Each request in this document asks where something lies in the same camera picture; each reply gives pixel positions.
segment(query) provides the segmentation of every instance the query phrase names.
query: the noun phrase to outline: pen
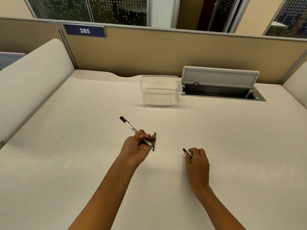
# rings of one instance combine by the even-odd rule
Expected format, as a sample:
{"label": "pen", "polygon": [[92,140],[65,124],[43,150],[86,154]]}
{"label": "pen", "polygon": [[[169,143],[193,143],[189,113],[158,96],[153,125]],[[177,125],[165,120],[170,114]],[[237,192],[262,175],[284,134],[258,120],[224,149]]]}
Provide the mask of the pen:
{"label": "pen", "polygon": [[[187,152],[189,154],[188,151],[186,151],[184,148],[182,149],[184,152]],[[190,154],[189,154],[190,155]],[[193,159],[193,157],[190,155],[191,159]]]}
{"label": "pen", "polygon": [[[154,133],[154,135],[156,136],[156,133]],[[156,144],[154,144],[154,146],[155,146]],[[153,146],[153,151],[154,151],[154,146]]]}
{"label": "pen", "polygon": [[[131,126],[131,124],[126,120],[123,116],[119,117],[121,121],[123,121],[132,131],[137,132],[137,130]],[[149,146],[152,147],[152,143],[149,142],[147,139],[143,139],[143,141]]]}

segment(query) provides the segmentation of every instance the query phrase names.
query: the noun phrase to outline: person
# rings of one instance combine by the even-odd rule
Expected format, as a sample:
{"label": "person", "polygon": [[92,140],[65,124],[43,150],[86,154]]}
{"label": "person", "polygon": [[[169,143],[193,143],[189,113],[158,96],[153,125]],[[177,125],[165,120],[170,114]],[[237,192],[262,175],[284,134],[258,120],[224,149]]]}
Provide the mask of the person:
{"label": "person", "polygon": [[[128,137],[119,156],[106,173],[98,189],[68,230],[110,230],[137,167],[155,144],[155,135],[139,130]],[[216,230],[244,230],[240,222],[226,209],[209,186],[209,161],[203,149],[191,148],[185,153],[190,186],[206,210]]]}

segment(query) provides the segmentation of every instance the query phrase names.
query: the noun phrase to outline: blue sign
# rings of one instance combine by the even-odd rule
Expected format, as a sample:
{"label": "blue sign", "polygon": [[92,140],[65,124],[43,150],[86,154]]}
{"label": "blue sign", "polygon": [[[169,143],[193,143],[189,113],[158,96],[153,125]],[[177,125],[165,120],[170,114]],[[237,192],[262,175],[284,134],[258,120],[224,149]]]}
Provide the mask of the blue sign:
{"label": "blue sign", "polygon": [[68,35],[82,35],[102,38],[106,37],[104,26],[64,24],[64,27]]}

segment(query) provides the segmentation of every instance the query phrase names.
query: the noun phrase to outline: hand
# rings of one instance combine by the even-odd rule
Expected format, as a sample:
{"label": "hand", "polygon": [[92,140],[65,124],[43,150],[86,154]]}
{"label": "hand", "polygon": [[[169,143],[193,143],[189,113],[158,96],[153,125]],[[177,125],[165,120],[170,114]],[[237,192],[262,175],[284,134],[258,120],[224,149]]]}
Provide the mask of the hand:
{"label": "hand", "polygon": [[186,170],[188,174],[188,180],[193,192],[198,197],[201,193],[210,189],[209,187],[209,161],[206,156],[205,150],[190,148],[188,150],[190,155],[186,152]]}
{"label": "hand", "polygon": [[155,135],[149,135],[144,132],[144,130],[139,130],[135,133],[134,136],[129,136],[119,154],[119,157],[125,158],[128,163],[131,163],[132,166],[139,166],[147,157],[152,147],[149,147],[143,139],[147,139],[152,143],[152,147],[156,142]]}

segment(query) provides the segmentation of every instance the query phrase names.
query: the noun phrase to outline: plastic container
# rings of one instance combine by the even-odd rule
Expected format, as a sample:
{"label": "plastic container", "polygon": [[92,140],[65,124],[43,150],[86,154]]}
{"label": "plastic container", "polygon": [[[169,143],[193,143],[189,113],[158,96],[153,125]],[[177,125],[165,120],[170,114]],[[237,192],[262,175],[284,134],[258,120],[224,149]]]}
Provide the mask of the plastic container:
{"label": "plastic container", "polygon": [[145,75],[140,85],[143,103],[148,105],[176,105],[182,85],[176,76]]}

